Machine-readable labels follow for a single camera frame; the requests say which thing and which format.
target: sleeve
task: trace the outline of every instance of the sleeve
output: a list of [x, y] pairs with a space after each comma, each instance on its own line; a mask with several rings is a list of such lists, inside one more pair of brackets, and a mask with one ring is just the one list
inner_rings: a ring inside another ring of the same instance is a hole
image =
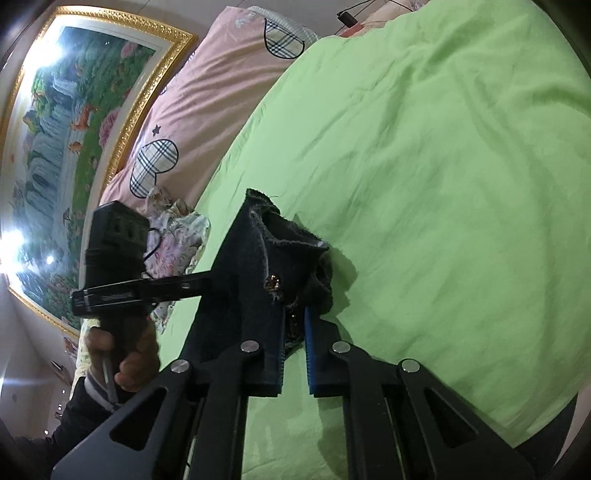
[[89, 395], [85, 378], [78, 380], [74, 394], [66, 404], [61, 425], [51, 437], [30, 440], [18, 437], [17, 448], [27, 457], [42, 478], [49, 478], [51, 470], [70, 450], [103, 423], [111, 412]]

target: handle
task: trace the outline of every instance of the handle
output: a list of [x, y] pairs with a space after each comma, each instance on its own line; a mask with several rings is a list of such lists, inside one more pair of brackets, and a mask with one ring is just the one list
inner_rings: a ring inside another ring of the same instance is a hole
[[139, 337], [142, 335], [148, 320], [146, 317], [109, 316], [100, 319], [100, 329], [113, 336], [113, 349], [105, 353], [102, 361], [105, 387], [109, 402], [124, 403], [131, 398], [132, 393], [124, 391], [115, 383], [115, 375], [119, 372], [121, 362], [136, 349]]

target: metal bolt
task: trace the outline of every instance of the metal bolt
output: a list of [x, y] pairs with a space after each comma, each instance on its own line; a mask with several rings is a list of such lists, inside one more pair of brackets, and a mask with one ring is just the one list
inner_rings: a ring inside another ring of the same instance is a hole
[[281, 287], [281, 280], [275, 274], [269, 275], [263, 285], [266, 291], [277, 291]]
[[338, 342], [333, 343], [334, 353], [347, 353], [349, 350], [351, 350], [351, 346], [347, 342], [339, 340]]
[[253, 353], [259, 349], [260, 345], [256, 340], [246, 340], [240, 345], [240, 350], [245, 353]]
[[170, 365], [170, 369], [176, 374], [181, 374], [189, 369], [189, 362], [182, 359], [175, 360]]
[[402, 369], [409, 374], [413, 374], [418, 372], [421, 368], [421, 364], [419, 364], [416, 360], [412, 358], [407, 358], [404, 362], [402, 362]]

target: green bedsheet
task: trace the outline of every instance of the green bedsheet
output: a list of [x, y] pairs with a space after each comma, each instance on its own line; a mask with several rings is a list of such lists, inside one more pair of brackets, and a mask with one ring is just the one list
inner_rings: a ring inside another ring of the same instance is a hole
[[[327, 315], [417, 358], [516, 445], [591, 376], [591, 80], [530, 0], [432, 0], [329, 37], [251, 116], [197, 205], [207, 270], [258, 189], [333, 247]], [[174, 359], [198, 299], [161, 338]], [[247, 478], [346, 476], [340, 400], [253, 399]]]

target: power cord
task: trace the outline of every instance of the power cord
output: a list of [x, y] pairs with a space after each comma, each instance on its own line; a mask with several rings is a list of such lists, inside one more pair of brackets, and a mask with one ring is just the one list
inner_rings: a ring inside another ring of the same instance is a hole
[[[368, 3], [370, 3], [370, 2], [371, 2], [371, 3], [374, 3], [375, 1], [376, 1], [376, 0], [365, 0], [365, 2], [360, 2], [360, 3], [358, 3], [358, 4], [355, 4], [355, 5], [353, 5], [352, 7], [345, 8], [344, 10], [341, 10], [339, 13], [337, 13], [337, 17], [338, 17], [340, 14], [343, 14], [343, 13], [345, 13], [345, 12], [348, 12], [349, 10], [351, 10], [351, 9], [353, 9], [353, 8], [355, 8], [355, 7], [358, 7], [359, 5], [368, 4]], [[412, 9], [411, 9], [411, 8], [407, 7], [406, 5], [399, 4], [399, 3], [398, 3], [398, 2], [396, 2], [395, 0], [388, 0], [388, 2], [392, 2], [393, 4], [399, 5], [399, 6], [403, 7], [403, 8], [406, 8], [406, 10], [408, 10], [409, 12], [412, 12]]]
[[160, 233], [160, 230], [158, 230], [157, 228], [151, 228], [150, 230], [148, 230], [148, 232], [158, 232], [160, 238], [158, 238], [158, 244], [154, 247], [154, 249], [144, 257], [144, 262], [149, 259], [152, 255], [154, 255], [156, 253], [156, 250], [160, 248], [160, 245], [162, 244], [162, 234]]
[[[353, 5], [352, 7], [349, 8], [345, 8], [344, 10], [341, 10], [340, 12], [338, 12], [336, 14], [336, 18], [338, 18], [341, 22], [343, 22], [343, 25], [345, 27], [351, 28], [355, 25], [357, 25], [357, 19], [356, 17], [363, 11], [365, 10], [367, 7], [369, 7], [371, 4], [373, 4], [376, 0], [365, 0], [364, 2], [360, 2], [358, 4]], [[388, 2], [392, 2], [393, 4], [399, 5], [400, 7], [405, 8], [406, 10], [408, 10], [409, 12], [412, 12], [413, 10], [409, 7], [407, 7], [406, 5], [403, 5], [395, 0], [388, 0]], [[359, 12], [357, 12], [357, 14], [355, 16], [351, 15], [349, 13], [348, 10], [351, 10], [352, 8], [358, 7], [360, 5], [364, 5], [364, 4], [369, 4], [365, 7], [363, 7]], [[341, 27], [340, 29], [338, 29], [335, 32], [335, 35], [338, 35], [338, 33], [343, 29], [344, 27]]]

